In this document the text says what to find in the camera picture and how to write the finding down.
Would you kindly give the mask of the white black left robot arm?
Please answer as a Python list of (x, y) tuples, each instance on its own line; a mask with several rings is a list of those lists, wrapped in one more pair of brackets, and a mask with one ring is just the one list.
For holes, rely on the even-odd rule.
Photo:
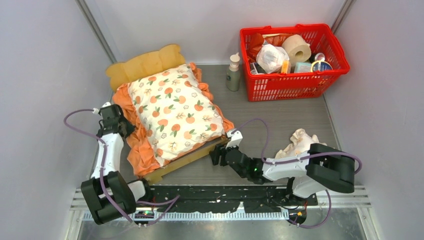
[(153, 193), (147, 190), (143, 180), (127, 183), (120, 170), (124, 139), (134, 130), (117, 104), (106, 102), (98, 111), (102, 117), (96, 134), (99, 151), (91, 177), (81, 183), (81, 192), (94, 222), (98, 225), (130, 215), (136, 211), (136, 203), (148, 207)]

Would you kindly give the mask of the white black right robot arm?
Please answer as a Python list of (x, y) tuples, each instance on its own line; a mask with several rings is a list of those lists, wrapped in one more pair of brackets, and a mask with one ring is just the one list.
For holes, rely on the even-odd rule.
[(352, 154), (320, 143), (295, 156), (254, 158), (242, 153), (237, 146), (218, 144), (209, 153), (214, 166), (230, 166), (241, 178), (263, 185), (288, 178), (285, 198), (299, 205), (309, 196), (324, 190), (350, 194), (355, 191), (355, 174), (361, 166)]

